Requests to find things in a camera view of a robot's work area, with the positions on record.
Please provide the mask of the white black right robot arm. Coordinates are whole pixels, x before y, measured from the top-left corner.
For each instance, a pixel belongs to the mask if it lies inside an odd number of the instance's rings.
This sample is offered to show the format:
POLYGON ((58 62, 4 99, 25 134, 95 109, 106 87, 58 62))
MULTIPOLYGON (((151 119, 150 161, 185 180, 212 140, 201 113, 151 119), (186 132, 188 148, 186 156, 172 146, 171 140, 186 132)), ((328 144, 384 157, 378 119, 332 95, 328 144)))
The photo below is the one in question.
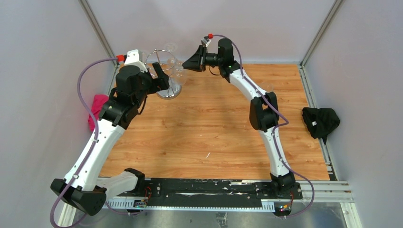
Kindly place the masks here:
POLYGON ((214 35, 201 40, 197 51, 183 63, 187 70, 203 72, 207 67, 218 67, 221 77, 235 86, 250 101, 249 122, 260 134, 270 162, 270 189, 277 198, 294 197, 298 189, 295 176, 285 158, 279 139, 278 111, 276 94, 260 88, 244 70, 242 61, 237 61, 234 51, 238 48, 225 36, 218 41, 218 52, 208 52, 214 35))

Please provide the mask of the patterned clear wine glass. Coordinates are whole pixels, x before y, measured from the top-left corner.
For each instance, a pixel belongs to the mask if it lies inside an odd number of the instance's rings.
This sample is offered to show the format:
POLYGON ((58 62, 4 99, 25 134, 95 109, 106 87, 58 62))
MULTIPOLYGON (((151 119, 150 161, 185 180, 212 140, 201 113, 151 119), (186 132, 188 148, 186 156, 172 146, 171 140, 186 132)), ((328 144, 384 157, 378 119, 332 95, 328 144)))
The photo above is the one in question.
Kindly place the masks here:
POLYGON ((259 84, 260 88, 265 91, 265 93, 274 92, 274 85, 271 82, 262 82, 259 84))

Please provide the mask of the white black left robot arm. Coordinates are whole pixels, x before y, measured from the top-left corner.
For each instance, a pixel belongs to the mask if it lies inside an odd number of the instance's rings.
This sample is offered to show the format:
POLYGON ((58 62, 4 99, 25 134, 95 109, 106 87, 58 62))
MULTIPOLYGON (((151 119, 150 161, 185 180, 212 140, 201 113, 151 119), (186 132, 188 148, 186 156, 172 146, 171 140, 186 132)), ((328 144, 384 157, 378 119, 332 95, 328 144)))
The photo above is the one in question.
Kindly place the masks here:
POLYGON ((99 173, 117 140, 130 122, 144 110, 148 95, 168 89, 169 76, 152 64, 157 75, 125 64, 116 75, 116 86, 99 113, 97 125, 76 164, 62 179, 54 179, 51 189, 70 206, 93 216, 111 198, 130 192, 141 196, 146 190, 145 175, 126 168, 114 177, 98 181, 99 173))

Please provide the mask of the clear wine glass front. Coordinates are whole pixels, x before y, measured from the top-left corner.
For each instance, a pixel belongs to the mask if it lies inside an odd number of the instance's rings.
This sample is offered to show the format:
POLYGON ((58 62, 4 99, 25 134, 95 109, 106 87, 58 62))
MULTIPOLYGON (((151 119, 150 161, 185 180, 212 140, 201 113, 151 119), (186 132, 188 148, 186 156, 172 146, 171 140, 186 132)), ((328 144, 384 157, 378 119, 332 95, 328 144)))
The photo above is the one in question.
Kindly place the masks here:
POLYGON ((183 86, 187 82, 187 79, 188 79, 187 71, 186 71, 186 69, 184 69, 182 64, 183 64, 182 61, 177 60, 174 65, 174 73, 173 73, 173 79, 174 79, 175 83, 177 83, 181 86, 183 86))

